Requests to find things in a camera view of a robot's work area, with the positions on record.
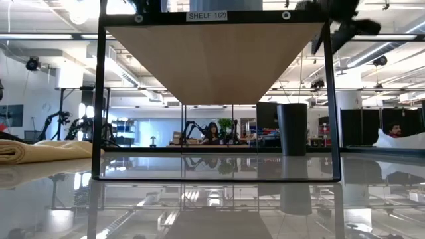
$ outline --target black partition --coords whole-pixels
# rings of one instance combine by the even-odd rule
[[[411,136],[422,133],[424,131],[422,109],[404,110],[401,128],[403,136]]]
[[[343,147],[362,145],[361,110],[341,110],[341,133]]]
[[[372,145],[378,140],[381,127],[380,110],[363,109],[361,111],[361,145]]]
[[[403,137],[422,133],[422,109],[341,110],[343,147],[370,146],[378,140],[378,129],[388,133],[393,123],[400,124]]]

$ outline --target white pillow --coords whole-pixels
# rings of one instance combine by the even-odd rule
[[[419,133],[409,137],[393,138],[378,129],[378,141],[375,147],[399,148],[399,149],[425,149],[425,133]]]

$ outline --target shelf label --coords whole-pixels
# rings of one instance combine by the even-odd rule
[[[186,21],[227,21],[227,11],[188,12]]]

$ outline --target shelf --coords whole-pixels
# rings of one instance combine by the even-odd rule
[[[229,11],[225,21],[196,22],[188,14],[143,15],[141,23],[108,15],[104,22],[187,105],[256,104],[326,21],[307,11]]]

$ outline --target woman with dark hair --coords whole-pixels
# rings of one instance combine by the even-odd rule
[[[214,122],[208,124],[208,133],[205,135],[204,140],[201,142],[201,144],[220,145],[217,124],[215,124]]]

